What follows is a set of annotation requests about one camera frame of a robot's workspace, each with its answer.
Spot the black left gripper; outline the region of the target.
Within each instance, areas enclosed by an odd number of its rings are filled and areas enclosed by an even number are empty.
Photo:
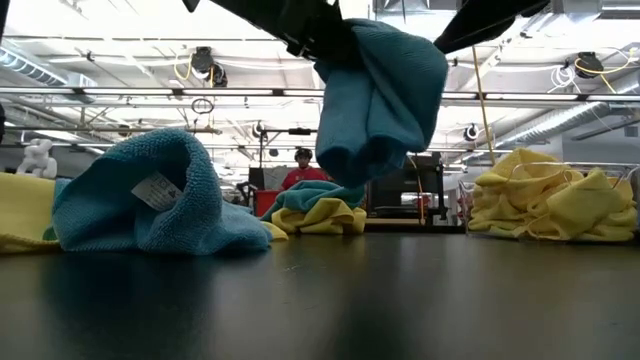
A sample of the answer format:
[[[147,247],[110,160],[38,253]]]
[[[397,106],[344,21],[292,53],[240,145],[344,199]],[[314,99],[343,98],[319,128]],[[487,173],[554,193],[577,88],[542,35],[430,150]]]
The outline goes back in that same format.
[[[352,26],[339,4],[327,0],[211,0],[265,31],[278,31],[297,57],[334,64],[360,64]]]

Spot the red bin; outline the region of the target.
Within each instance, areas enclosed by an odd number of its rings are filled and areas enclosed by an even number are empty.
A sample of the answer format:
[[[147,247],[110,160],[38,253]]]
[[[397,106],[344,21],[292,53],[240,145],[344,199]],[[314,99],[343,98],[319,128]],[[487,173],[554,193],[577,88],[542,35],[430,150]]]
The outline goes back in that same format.
[[[257,217],[264,216],[276,202],[279,190],[257,190],[255,193],[255,214]]]

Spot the black equipment rack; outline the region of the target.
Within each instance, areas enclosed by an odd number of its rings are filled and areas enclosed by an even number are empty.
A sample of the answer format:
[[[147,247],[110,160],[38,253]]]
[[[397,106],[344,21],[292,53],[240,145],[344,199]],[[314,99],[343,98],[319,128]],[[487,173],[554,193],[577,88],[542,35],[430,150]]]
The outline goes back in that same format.
[[[408,155],[403,165],[368,184],[367,210],[374,218],[416,219],[433,225],[447,218],[444,166],[439,152]]]

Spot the blue microfiber towel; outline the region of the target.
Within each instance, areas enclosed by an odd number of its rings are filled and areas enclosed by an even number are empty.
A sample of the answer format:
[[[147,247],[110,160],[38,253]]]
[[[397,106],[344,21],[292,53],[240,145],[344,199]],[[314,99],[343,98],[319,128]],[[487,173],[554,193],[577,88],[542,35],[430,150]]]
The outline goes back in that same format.
[[[176,129],[123,141],[58,186],[52,227],[65,251],[212,255],[272,240],[248,209],[224,200],[203,144]]]
[[[362,63],[318,61],[325,83],[316,160],[337,183],[360,187],[399,169],[431,142],[448,75],[428,39],[389,24],[351,19]]]
[[[321,180],[303,180],[280,192],[274,204],[261,216],[262,221],[271,221],[271,216],[282,208],[297,212],[308,212],[323,198],[337,198],[351,209],[358,207],[365,196],[365,187],[347,188]]]

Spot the silver ribbed air duct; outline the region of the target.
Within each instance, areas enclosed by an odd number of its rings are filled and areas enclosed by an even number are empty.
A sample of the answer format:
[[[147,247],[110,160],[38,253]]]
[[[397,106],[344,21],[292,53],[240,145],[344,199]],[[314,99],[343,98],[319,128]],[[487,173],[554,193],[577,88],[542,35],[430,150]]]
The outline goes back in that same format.
[[[564,131],[593,122],[612,113],[611,104],[622,103],[625,96],[640,96],[640,77],[621,79],[614,86],[615,94],[595,94],[594,101],[587,100],[591,94],[586,94],[584,103],[564,110],[552,110],[524,124],[520,130],[514,130],[499,138],[497,148],[515,146],[519,143],[530,143],[553,137]]]
[[[98,83],[78,72],[56,70],[34,57],[0,46],[0,68],[21,74],[49,87],[97,87]]]

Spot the white figurine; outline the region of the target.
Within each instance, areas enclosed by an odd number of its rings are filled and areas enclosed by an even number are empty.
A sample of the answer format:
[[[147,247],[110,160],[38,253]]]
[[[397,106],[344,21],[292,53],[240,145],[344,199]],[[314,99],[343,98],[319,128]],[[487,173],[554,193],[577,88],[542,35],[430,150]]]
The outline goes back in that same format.
[[[37,178],[55,179],[58,172],[57,162],[49,155],[53,142],[49,139],[32,139],[24,148],[24,158],[17,174]]]

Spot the clear plastic basket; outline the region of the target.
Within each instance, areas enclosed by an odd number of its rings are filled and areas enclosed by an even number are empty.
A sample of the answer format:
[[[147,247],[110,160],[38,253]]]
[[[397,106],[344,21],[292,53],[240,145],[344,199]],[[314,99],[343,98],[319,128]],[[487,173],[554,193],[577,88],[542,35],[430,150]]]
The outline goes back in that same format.
[[[511,184],[511,183],[508,183],[508,184],[505,184],[505,185],[490,186],[490,187],[500,187],[500,188],[503,188],[505,191],[510,191],[510,192],[522,191],[527,196],[533,196],[534,194],[538,194],[538,193],[545,193],[549,198],[552,195],[554,195],[554,194],[558,193],[559,191],[563,190],[564,188],[568,187],[571,182],[574,182],[574,181],[577,181],[577,180],[581,180],[582,178],[586,177],[591,170],[599,168],[599,169],[602,169],[610,177],[616,177],[616,178],[619,178],[619,179],[624,178],[624,179],[628,180],[630,182],[631,186],[632,186],[632,190],[633,190],[633,194],[634,194],[634,186],[633,186],[633,184],[631,182],[631,174],[632,174],[632,172],[630,170],[627,170],[627,169],[606,169],[604,167],[597,167],[597,166],[594,166],[594,165],[581,166],[579,164],[571,164],[571,163],[564,163],[564,164],[569,167],[569,170],[565,170],[561,174],[557,174],[556,176],[554,176],[552,178],[543,179],[541,181],[534,181],[534,182],[529,183],[529,184],[522,184],[522,183]],[[487,236],[495,236],[495,237],[507,238],[507,239],[518,239],[518,240],[537,240],[537,241],[562,242],[562,243],[586,242],[586,241],[551,241],[551,240],[537,239],[537,238],[533,238],[533,237],[529,236],[526,232],[523,235],[521,235],[520,237],[509,238],[509,237],[501,237],[501,236],[497,236],[497,235],[491,235],[489,233],[484,233],[484,232],[472,232],[472,231],[470,231],[468,229],[468,222],[470,220],[470,213],[471,213],[471,210],[472,210],[472,207],[473,207],[471,193],[472,193],[472,191],[474,190],[474,188],[476,186],[478,186],[478,185],[475,184],[475,181],[472,182],[472,183],[461,182],[459,184],[460,192],[461,192],[461,198],[459,199],[459,205],[461,207],[460,215],[462,217],[462,221],[463,221],[463,224],[465,226],[465,230],[466,230],[467,233],[469,233],[469,234],[478,234],[478,235],[487,235]],[[634,201],[636,203],[636,210],[637,210],[637,229],[634,232],[633,239],[635,238],[635,236],[640,231],[640,224],[638,223],[639,212],[638,212],[638,205],[637,205],[637,202],[636,202],[636,195],[635,194],[634,194]],[[540,216],[539,218],[537,218],[535,220],[539,220],[539,219],[548,219],[548,220],[550,220],[550,218],[549,218],[549,210],[544,215]]]

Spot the person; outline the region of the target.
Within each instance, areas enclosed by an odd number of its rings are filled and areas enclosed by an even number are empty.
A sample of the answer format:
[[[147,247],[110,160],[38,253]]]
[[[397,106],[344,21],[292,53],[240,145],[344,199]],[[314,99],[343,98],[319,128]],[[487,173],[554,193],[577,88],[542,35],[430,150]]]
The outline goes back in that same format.
[[[297,167],[291,170],[281,183],[282,190],[288,190],[295,184],[307,180],[327,181],[328,177],[322,169],[314,168],[310,165],[313,157],[312,151],[307,148],[299,148],[296,150],[294,160]]]

